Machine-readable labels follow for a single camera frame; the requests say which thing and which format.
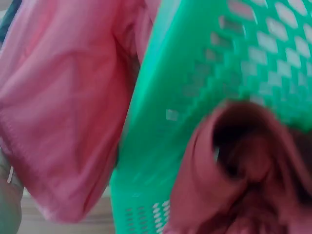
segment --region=basket hole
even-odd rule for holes
[[[166,110],[166,120],[177,121],[179,118],[179,112],[175,110]]]
[[[285,6],[284,4],[280,2],[277,2],[275,4],[275,8],[276,8],[279,18],[282,21],[284,21],[287,25],[289,25],[292,28],[298,27],[297,19],[294,16],[294,13],[292,12],[291,9],[289,9],[287,6]]]
[[[269,72],[268,75],[268,84],[271,86],[278,86],[280,87],[282,85],[282,77],[275,73],[275,72]]]
[[[223,62],[223,55],[212,49],[205,49],[205,59],[211,62]]]
[[[306,35],[306,39],[312,43],[312,28],[308,25],[305,24],[303,26],[304,34]]]
[[[307,62],[307,76],[312,76],[312,64]]]
[[[266,0],[252,0],[252,2],[259,6],[268,6]]]
[[[169,201],[164,201],[163,203],[162,203],[162,206],[164,207],[164,206],[169,206]]]
[[[266,50],[272,53],[277,53],[276,39],[272,38],[271,36],[263,32],[257,32],[257,39],[259,46],[265,48]]]
[[[250,95],[249,101],[253,102],[255,104],[258,104],[260,106],[264,106],[265,105],[264,98],[262,96],[260,96],[260,95]]]
[[[277,73],[279,75],[289,77],[289,78],[292,76],[292,70],[289,64],[287,64],[286,62],[282,60],[278,60],[276,62],[276,65],[277,65]]]
[[[236,0],[229,0],[228,5],[232,13],[247,20],[254,20],[254,11],[249,5]]]
[[[299,72],[299,74],[298,74],[298,85],[306,86],[307,84],[308,84],[307,77],[304,74],[302,74],[301,72]]]
[[[300,56],[292,48],[286,48],[286,58],[287,58],[287,62],[290,63],[291,65],[297,68],[301,67]]]
[[[302,14],[303,16],[306,16],[308,14],[308,11],[302,0],[288,0],[288,3],[290,6],[292,6],[293,9],[295,9],[298,13]]]
[[[278,37],[282,41],[288,40],[286,28],[283,24],[277,22],[276,20],[274,20],[272,18],[267,18],[267,26],[268,26],[269,32],[271,34],[275,35],[276,37]]]
[[[219,17],[219,25],[221,29],[231,31],[239,35],[244,34],[244,28],[241,23],[232,21],[224,16]]]
[[[251,60],[264,65],[268,64],[267,54],[258,48],[250,46],[248,48],[248,54]]]
[[[213,76],[214,70],[212,66],[207,64],[197,64],[194,73],[190,76],[190,84],[196,87],[205,86],[207,78]]]
[[[298,86],[291,83],[289,87],[289,93],[290,94],[298,94]]]
[[[161,228],[157,229],[156,232],[157,232],[157,233],[161,233],[163,230],[164,230],[163,227],[161,227]]]
[[[161,218],[155,219],[155,223],[160,223],[160,222],[161,222]]]
[[[297,51],[306,58],[310,58],[310,49],[308,43],[301,37],[294,38]]]
[[[154,215],[154,218],[158,218],[158,217],[160,217],[160,213],[157,213]]]
[[[163,223],[158,223],[158,224],[156,224],[156,228],[161,228],[162,225],[163,225]]]
[[[252,62],[242,61],[240,64],[240,69],[246,76],[257,76],[258,74],[257,65]]]
[[[226,49],[233,49],[233,43],[230,39],[216,33],[211,33],[210,40],[212,45],[220,46]]]
[[[166,206],[166,207],[164,207],[164,211],[167,211],[167,210],[169,210],[170,209],[170,206]]]
[[[262,95],[270,95],[272,94],[271,92],[271,87],[268,85],[268,83],[261,83],[259,85],[259,93]]]

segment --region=laundry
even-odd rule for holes
[[[22,2],[0,54],[0,144],[45,218],[79,222],[106,188],[159,2]]]
[[[258,105],[216,109],[189,142],[164,233],[311,233],[311,142]]]

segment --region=pink jacket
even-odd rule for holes
[[[108,184],[160,0],[25,0],[0,54],[1,145],[50,220]]]

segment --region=red garment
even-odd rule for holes
[[[306,156],[264,108],[237,103],[217,109],[185,152],[164,233],[312,233]]]

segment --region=pink fabric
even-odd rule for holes
[[[185,152],[164,233],[310,234],[312,145],[302,139],[254,104],[217,109]]]
[[[25,0],[0,55],[1,145],[50,220],[108,184],[160,0]]]

